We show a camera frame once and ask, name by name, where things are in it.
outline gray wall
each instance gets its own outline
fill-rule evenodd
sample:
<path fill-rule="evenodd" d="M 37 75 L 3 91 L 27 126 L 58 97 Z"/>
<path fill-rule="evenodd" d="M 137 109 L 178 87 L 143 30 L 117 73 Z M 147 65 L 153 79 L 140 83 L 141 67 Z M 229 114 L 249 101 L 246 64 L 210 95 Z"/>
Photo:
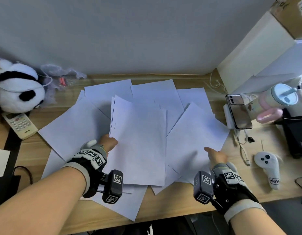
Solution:
<path fill-rule="evenodd" d="M 205 74 L 274 0 L 0 0 L 0 56 L 87 74 Z"/>

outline pink handle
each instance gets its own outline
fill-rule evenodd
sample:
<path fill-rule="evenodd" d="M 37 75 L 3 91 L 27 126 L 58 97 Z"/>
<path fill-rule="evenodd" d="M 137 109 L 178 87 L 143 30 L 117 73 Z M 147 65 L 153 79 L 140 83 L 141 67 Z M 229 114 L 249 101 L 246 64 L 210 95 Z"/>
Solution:
<path fill-rule="evenodd" d="M 267 122 L 270 122 L 272 120 L 277 120 L 282 116 L 282 110 L 279 108 L 270 108 L 269 110 L 264 111 L 263 113 L 260 113 L 256 117 L 256 121 L 264 124 Z"/>

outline wooden table top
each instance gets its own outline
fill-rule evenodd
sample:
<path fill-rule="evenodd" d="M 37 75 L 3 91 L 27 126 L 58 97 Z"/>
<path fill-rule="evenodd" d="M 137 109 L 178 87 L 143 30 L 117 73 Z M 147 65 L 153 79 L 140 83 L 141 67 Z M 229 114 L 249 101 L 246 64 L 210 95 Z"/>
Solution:
<path fill-rule="evenodd" d="M 223 112 L 225 94 L 217 94 L 207 87 L 206 83 L 208 83 L 209 75 L 89 76 L 88 79 L 78 80 L 74 86 L 68 87 L 66 91 L 57 92 L 56 100 L 58 103 L 50 105 L 47 108 L 33 110 L 30 119 L 38 129 L 46 126 L 75 104 L 79 92 L 84 86 L 123 79 L 132 79 L 133 85 L 136 85 L 171 78 L 174 79 L 177 89 L 204 87 L 216 118 L 226 123 Z M 212 82 L 215 82 L 217 78 L 219 78 L 219 75 L 217 71 L 215 71 Z M 8 129 L 8 125 L 0 121 L 0 149 L 4 147 Z M 247 150 L 251 162 L 253 162 L 253 155 L 262 151 L 262 146 L 265 151 L 278 154 L 284 160 L 284 164 L 280 167 L 281 189 L 278 191 L 271 190 L 267 176 L 261 168 L 255 165 L 254 162 L 250 167 L 244 164 L 239 153 L 239 146 L 236 145 L 233 134 L 229 134 L 222 151 L 228 154 L 229 160 L 235 164 L 241 177 L 258 200 L 260 202 L 266 202 L 302 196 L 302 190 L 294 183 L 295 178 L 302 176 L 302 158 L 293 159 L 290 156 L 286 140 L 276 126 L 271 124 L 261 125 L 255 122 L 254 128 L 249 130 L 249 136 L 253 137 L 255 142 L 247 143 L 244 147 Z M 32 172 L 34 182 L 37 182 L 41 178 L 50 150 L 50 146 L 40 135 L 35 134 L 22 142 L 16 166 L 26 166 Z M 15 174 L 23 175 L 19 191 L 29 185 L 28 176 L 22 170 L 17 170 Z M 191 184 L 175 182 L 157 196 L 153 194 L 152 189 L 149 187 L 135 222 L 151 221 L 211 210 L 215 210 L 211 204 L 202 205 L 194 200 L 193 186 Z M 61 234 L 91 231 L 130 223 L 133 222 L 93 201 L 79 201 L 66 221 Z"/>

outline panda plush toy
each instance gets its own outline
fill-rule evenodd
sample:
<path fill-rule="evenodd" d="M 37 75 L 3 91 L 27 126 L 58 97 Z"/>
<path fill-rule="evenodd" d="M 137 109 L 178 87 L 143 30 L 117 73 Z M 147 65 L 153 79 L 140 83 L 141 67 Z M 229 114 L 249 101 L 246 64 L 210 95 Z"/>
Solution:
<path fill-rule="evenodd" d="M 25 113 L 38 107 L 45 89 L 36 71 L 21 63 L 0 59 L 0 111 Z"/>

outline remote control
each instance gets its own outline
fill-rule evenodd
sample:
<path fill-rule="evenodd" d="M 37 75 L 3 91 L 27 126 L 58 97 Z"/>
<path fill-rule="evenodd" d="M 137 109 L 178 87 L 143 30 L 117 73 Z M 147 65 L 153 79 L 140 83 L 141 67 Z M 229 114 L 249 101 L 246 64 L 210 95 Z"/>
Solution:
<path fill-rule="evenodd" d="M 24 113 L 3 113 L 3 118 L 20 139 L 26 139 L 38 132 L 37 127 Z"/>
<path fill-rule="evenodd" d="M 264 169 L 268 176 L 268 183 L 272 189 L 280 189 L 279 162 L 276 155 L 259 152 L 254 156 L 255 163 Z"/>

